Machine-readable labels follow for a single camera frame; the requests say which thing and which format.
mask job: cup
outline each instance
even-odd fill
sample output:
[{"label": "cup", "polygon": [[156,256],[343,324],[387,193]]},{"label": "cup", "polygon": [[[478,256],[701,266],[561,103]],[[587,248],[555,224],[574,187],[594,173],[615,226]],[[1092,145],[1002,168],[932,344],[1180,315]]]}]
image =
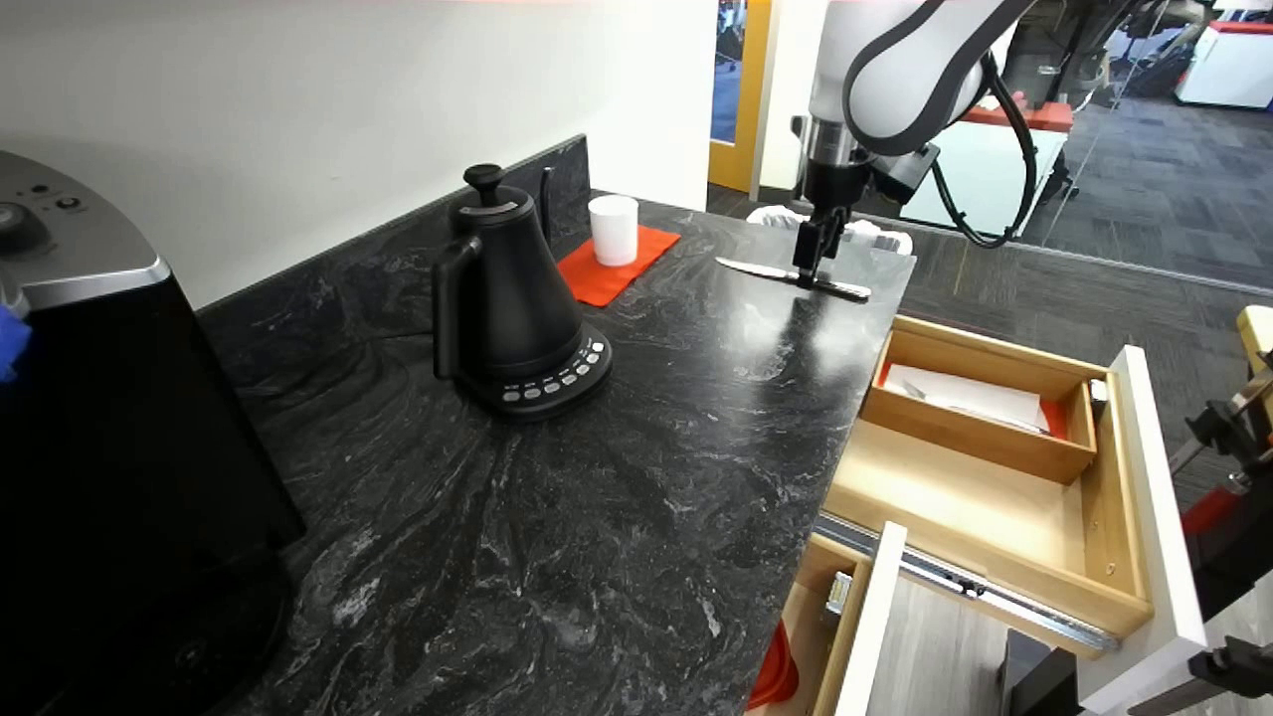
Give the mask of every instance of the cup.
[{"label": "cup", "polygon": [[587,204],[594,248],[602,266],[635,263],[635,198],[633,193],[602,193]]}]

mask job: black granite countertop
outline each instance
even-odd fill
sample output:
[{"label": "black granite countertop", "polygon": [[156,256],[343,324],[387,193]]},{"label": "black granite countertop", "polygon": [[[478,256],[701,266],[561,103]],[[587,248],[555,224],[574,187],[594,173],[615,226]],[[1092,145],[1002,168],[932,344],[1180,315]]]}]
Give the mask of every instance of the black granite countertop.
[{"label": "black granite countertop", "polygon": [[911,257],[843,252],[867,307],[721,270],[782,230],[673,206],[614,310],[596,400],[501,425],[433,376],[396,224],[201,315],[307,537],[297,608],[233,713],[741,713]]}]

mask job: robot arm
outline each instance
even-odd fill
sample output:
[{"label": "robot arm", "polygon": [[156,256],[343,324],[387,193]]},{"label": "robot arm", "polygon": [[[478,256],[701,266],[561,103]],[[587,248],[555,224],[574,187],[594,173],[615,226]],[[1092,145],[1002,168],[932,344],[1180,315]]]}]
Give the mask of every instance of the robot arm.
[{"label": "robot arm", "polygon": [[927,139],[985,92],[982,57],[1033,0],[832,0],[805,127],[795,270],[814,283],[876,179],[915,189]]}]

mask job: open drawer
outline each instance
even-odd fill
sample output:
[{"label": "open drawer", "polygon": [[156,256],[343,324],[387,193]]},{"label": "open drawer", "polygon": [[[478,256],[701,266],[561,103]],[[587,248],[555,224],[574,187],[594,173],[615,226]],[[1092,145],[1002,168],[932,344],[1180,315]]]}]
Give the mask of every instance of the open drawer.
[{"label": "open drawer", "polygon": [[924,566],[952,566],[927,574],[953,574],[972,604],[1086,656],[1078,693],[1100,713],[1149,680],[1144,664],[1206,647],[1206,629],[1144,354],[1127,344],[1112,367],[1090,370],[1107,380],[1107,407],[1090,407],[1092,460],[1072,480],[888,428],[867,411],[822,513],[871,531],[905,526]]},{"label": "open drawer", "polygon": [[[871,556],[811,537],[782,604],[782,629],[801,689],[782,702],[748,706],[748,716],[860,716],[871,702],[876,664],[889,619],[905,530],[881,526]],[[826,614],[835,574],[852,574],[843,614]]]}]

